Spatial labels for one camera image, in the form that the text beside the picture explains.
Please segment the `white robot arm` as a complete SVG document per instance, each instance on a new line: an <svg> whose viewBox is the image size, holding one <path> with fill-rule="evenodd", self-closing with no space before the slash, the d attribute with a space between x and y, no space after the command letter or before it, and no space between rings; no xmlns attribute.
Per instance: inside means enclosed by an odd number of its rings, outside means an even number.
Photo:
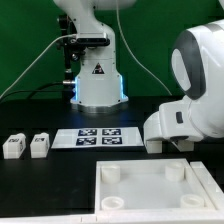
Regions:
<svg viewBox="0 0 224 224"><path fill-rule="evenodd" d="M74 24L72 46L80 49L81 71L71 103L96 109L125 102L114 31L94 12L127 8L136 0L53 1ZM175 42L171 66L184 98L159 106L144 123L144 140L224 138L224 19L183 31Z"/></svg>

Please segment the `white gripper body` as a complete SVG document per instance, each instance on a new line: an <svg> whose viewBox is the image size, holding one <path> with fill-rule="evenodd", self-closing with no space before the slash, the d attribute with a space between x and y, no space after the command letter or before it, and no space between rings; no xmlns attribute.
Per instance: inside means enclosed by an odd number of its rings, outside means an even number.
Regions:
<svg viewBox="0 0 224 224"><path fill-rule="evenodd" d="M160 112L153 113L143 125L144 141L170 140L174 134L162 120Z"/></svg>

